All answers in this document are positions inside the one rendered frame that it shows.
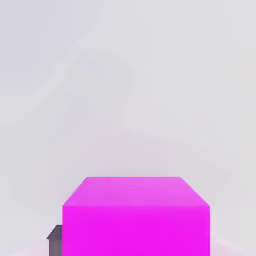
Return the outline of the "small magenta cube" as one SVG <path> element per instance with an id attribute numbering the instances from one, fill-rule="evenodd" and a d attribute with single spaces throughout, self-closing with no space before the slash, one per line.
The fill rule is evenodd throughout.
<path id="1" fill-rule="evenodd" d="M 88 177 L 62 207 L 62 256 L 210 256 L 210 217 L 179 177 Z"/>

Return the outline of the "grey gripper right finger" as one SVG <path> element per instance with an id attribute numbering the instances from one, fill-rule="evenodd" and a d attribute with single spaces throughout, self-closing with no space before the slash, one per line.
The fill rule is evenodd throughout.
<path id="1" fill-rule="evenodd" d="M 210 235 L 210 256 L 243 256 L 243 253 L 228 245 L 212 233 Z"/>

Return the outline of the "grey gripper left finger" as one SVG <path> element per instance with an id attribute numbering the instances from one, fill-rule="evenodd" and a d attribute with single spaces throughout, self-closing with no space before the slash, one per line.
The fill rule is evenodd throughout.
<path id="1" fill-rule="evenodd" d="M 46 240 L 14 256 L 63 256 L 62 248 L 62 225 L 56 225 Z"/>

